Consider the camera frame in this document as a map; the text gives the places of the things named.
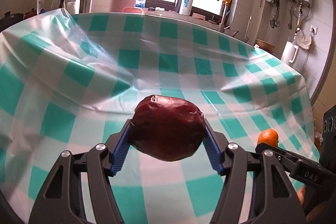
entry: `small orange fruit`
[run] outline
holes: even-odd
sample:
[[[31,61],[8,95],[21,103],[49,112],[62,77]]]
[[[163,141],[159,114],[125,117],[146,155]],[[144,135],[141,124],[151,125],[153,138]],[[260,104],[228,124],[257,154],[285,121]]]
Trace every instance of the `small orange fruit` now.
[[[271,146],[278,147],[279,136],[273,129],[266,129],[260,133],[258,143],[267,143]]]

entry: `white bottle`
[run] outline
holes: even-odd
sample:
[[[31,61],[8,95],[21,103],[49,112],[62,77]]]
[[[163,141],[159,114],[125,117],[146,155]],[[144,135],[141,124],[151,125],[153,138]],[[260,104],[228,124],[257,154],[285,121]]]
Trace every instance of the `white bottle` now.
[[[180,14],[190,16],[193,0],[182,0]]]

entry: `brown basket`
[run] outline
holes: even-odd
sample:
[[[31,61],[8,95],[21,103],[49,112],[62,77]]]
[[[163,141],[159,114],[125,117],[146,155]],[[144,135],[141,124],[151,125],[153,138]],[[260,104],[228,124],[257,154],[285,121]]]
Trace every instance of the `brown basket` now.
[[[254,45],[256,45],[256,44],[259,46],[259,48],[261,48],[262,50],[264,50],[264,51],[266,51],[270,54],[274,53],[275,50],[276,50],[276,48],[273,45],[268,44],[265,41],[262,41],[262,40],[259,40],[259,39],[257,39],[255,41]]]

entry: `silver screw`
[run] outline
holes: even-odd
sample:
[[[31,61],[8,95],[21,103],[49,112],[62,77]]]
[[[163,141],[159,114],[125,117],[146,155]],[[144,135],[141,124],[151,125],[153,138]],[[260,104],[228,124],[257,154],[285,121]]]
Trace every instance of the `silver screw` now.
[[[236,150],[238,148],[238,145],[236,143],[229,143],[227,146],[231,150]]]
[[[273,152],[271,150],[265,150],[264,151],[264,154],[267,156],[267,157],[272,157],[273,156]]]
[[[96,145],[96,149],[101,151],[104,150],[106,148],[106,145],[104,145],[103,143],[97,144]]]
[[[70,151],[68,151],[68,150],[63,151],[63,152],[61,153],[61,156],[62,156],[63,158],[69,157],[69,156],[70,156]]]

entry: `plastic tablecloth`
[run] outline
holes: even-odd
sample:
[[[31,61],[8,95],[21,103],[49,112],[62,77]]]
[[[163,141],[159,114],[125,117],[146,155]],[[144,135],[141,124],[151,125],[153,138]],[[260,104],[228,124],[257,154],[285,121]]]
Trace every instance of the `plastic tablecloth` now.
[[[28,221],[63,150],[105,142],[152,94],[193,102],[215,131],[246,150],[273,128],[279,147],[318,157],[305,80],[272,55],[179,20],[59,9],[0,34],[0,186],[16,213]],[[223,186],[203,145],[176,162],[131,148],[110,181],[126,224],[209,223]],[[240,222],[252,174],[246,184]],[[83,193],[94,223],[84,175]]]

